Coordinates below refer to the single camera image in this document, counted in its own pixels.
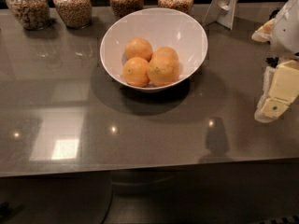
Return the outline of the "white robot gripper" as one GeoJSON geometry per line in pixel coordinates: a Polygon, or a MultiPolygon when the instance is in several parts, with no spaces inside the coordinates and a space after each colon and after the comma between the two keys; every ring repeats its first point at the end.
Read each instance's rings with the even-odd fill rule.
{"type": "MultiPolygon", "coordinates": [[[[299,0],[288,0],[276,15],[251,36],[254,41],[270,41],[271,50],[286,59],[299,58],[299,0]]],[[[263,74],[263,95],[254,118],[262,123],[278,119],[299,96],[299,62],[284,60],[267,66],[263,74]]]]}

